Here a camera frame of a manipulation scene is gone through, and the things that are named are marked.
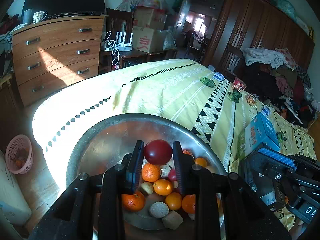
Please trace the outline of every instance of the fruit bowl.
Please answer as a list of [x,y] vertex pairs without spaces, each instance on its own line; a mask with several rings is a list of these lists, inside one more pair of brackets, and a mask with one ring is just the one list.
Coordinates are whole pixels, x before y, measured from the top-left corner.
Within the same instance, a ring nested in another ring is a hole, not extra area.
[[[181,125],[149,114],[121,114],[97,123],[81,137],[68,163],[66,186],[69,186],[81,172],[93,176],[104,173],[107,169],[120,163],[125,154],[133,151],[137,140],[142,140],[146,145],[154,139],[163,139],[170,145],[174,141],[179,141],[182,149],[192,152],[195,158],[205,158],[211,172],[221,175],[227,174],[211,148]],[[97,198],[96,211],[98,210],[99,196]],[[141,211],[129,212],[123,209],[126,239],[194,238],[194,222],[187,213],[182,214],[184,221],[176,230],[164,228],[161,219],[149,215],[150,205],[157,201],[163,202],[164,199],[165,196],[152,194],[146,197],[145,207]],[[219,208],[220,228],[223,230],[224,220],[221,206]]]

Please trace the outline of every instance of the plastic basket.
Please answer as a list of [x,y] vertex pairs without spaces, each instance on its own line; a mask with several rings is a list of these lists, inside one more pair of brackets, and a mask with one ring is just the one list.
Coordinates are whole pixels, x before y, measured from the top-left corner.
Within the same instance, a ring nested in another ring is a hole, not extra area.
[[[29,148],[29,155],[26,163],[22,166],[21,169],[19,169],[14,161],[14,158],[17,155],[18,150],[21,148]],[[25,174],[30,170],[33,164],[33,155],[31,142],[27,136],[20,134],[10,141],[10,143],[7,146],[7,150],[5,151],[5,162],[9,171],[11,171],[14,174]]]

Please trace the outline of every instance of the screw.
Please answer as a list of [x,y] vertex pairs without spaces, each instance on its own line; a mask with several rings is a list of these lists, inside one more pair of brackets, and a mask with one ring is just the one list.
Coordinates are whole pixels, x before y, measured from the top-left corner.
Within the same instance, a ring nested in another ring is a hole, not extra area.
[[239,175],[236,174],[235,172],[229,173],[229,178],[232,180],[237,180],[239,178]]
[[193,164],[193,165],[191,166],[191,168],[192,168],[194,171],[199,171],[199,170],[202,169],[202,166],[199,165],[199,164]]
[[87,177],[88,177],[88,174],[87,173],[80,173],[79,174],[79,180],[85,180],[85,179],[87,179]]
[[123,164],[117,164],[117,165],[115,165],[115,170],[116,171],[122,171],[123,170],[123,168],[124,168],[124,166],[123,166]]

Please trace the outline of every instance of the blue box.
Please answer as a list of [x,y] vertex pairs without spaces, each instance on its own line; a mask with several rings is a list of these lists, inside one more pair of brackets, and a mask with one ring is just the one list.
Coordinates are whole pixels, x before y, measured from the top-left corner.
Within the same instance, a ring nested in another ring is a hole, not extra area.
[[278,138],[272,123],[259,112],[239,134],[237,147],[239,160],[247,157],[260,143],[265,143],[277,152],[280,150]]

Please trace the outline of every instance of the yellow bedspread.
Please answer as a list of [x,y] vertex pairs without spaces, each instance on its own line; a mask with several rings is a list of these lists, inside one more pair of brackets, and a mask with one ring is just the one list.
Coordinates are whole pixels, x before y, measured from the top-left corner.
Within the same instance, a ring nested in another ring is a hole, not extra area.
[[[215,80],[210,88],[199,80],[202,76],[213,79],[213,72],[189,59],[144,63],[84,80],[47,99],[34,115],[33,132],[55,181],[65,183],[73,147],[90,127],[124,113],[153,114],[181,124],[209,144],[230,171],[238,135],[262,106],[259,101],[248,105],[246,92],[235,104],[227,97],[229,81]],[[286,131],[283,154],[316,158],[313,139],[304,129],[277,113],[269,119],[276,132]],[[285,217],[288,228],[290,217]]]

